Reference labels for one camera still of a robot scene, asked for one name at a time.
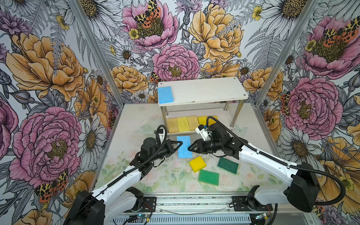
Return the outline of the light blue sponge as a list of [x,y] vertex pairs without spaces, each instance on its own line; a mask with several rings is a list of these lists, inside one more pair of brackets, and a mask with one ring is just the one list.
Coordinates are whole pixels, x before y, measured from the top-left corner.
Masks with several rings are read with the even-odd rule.
[[188,150],[191,145],[190,136],[177,136],[177,141],[182,142],[182,145],[178,149],[178,158],[192,158],[193,154]]

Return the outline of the bright yellow sponge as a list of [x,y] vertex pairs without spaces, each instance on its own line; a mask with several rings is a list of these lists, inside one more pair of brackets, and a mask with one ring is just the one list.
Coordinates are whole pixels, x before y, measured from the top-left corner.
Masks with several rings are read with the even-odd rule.
[[194,173],[206,168],[206,163],[201,156],[198,156],[189,161],[189,165]]

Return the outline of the tan beige sponge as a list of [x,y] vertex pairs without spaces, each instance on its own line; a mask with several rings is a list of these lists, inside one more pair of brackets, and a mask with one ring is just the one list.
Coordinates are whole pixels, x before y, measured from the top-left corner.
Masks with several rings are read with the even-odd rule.
[[179,125],[177,118],[167,119],[168,131],[169,133],[177,133],[179,132]]

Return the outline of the pale yellow porous sponge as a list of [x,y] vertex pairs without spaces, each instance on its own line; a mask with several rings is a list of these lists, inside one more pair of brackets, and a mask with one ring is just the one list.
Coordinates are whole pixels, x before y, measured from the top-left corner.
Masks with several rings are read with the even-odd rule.
[[178,127],[179,127],[179,132],[190,131],[190,126],[189,126],[187,117],[178,117],[177,123],[178,123]]

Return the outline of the dark green sponge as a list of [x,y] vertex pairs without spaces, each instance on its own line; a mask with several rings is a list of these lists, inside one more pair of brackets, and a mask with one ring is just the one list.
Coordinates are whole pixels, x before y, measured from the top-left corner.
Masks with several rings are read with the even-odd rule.
[[224,157],[221,157],[219,159],[219,162],[217,164],[217,166],[229,173],[232,173],[232,174],[236,174],[237,173],[237,170],[239,168],[239,164],[238,163],[235,163],[231,160],[228,160]]

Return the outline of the yellow sponge green underside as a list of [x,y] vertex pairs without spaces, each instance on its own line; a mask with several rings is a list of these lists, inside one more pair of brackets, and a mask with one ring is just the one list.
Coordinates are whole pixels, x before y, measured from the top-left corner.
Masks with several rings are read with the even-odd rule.
[[206,126],[207,116],[198,116],[197,119],[198,119],[198,123],[199,123],[200,125]]

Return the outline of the white two-tier shelf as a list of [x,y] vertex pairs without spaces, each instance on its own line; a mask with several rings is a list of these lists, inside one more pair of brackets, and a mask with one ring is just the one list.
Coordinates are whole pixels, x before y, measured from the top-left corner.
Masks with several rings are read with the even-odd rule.
[[236,77],[159,82],[158,87],[171,87],[174,102],[159,104],[163,122],[187,116],[212,116],[234,128],[248,94]]

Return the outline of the small blue sponge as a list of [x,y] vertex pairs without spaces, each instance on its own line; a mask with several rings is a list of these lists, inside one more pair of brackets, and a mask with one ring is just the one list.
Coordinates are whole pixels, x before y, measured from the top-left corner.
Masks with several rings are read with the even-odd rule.
[[167,87],[158,87],[158,103],[167,104],[174,102],[172,88]]

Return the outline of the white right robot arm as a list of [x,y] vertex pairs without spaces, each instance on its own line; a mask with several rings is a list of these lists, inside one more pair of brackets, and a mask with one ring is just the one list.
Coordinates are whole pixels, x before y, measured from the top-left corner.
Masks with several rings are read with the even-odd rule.
[[200,125],[195,131],[201,138],[190,145],[189,151],[198,154],[222,151],[226,156],[257,166],[282,181],[275,189],[256,185],[248,194],[250,201],[256,200],[261,205],[291,204],[302,212],[312,212],[320,185],[311,165],[304,162],[297,165],[266,153],[218,123],[209,127]]

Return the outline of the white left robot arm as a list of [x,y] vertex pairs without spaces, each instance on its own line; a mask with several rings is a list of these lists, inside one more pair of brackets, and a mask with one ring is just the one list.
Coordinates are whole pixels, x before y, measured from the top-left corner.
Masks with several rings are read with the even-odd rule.
[[170,157],[182,145],[182,141],[146,138],[141,150],[119,176],[92,192],[82,191],[77,195],[64,224],[104,225],[122,212],[139,210],[143,193],[134,185],[151,171],[155,160]]

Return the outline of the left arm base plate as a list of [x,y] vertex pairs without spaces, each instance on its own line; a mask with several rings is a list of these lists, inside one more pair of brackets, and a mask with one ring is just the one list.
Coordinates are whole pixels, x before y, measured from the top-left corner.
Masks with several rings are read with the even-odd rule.
[[154,213],[156,211],[156,206],[157,206],[157,198],[156,197],[144,196],[140,200],[140,209],[138,212]]

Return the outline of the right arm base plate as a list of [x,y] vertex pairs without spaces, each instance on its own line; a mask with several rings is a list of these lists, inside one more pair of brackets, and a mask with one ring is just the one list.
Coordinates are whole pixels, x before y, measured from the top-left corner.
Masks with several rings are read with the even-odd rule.
[[247,196],[232,196],[232,201],[229,207],[233,208],[235,212],[272,212],[271,204],[262,205],[255,198],[248,198]]

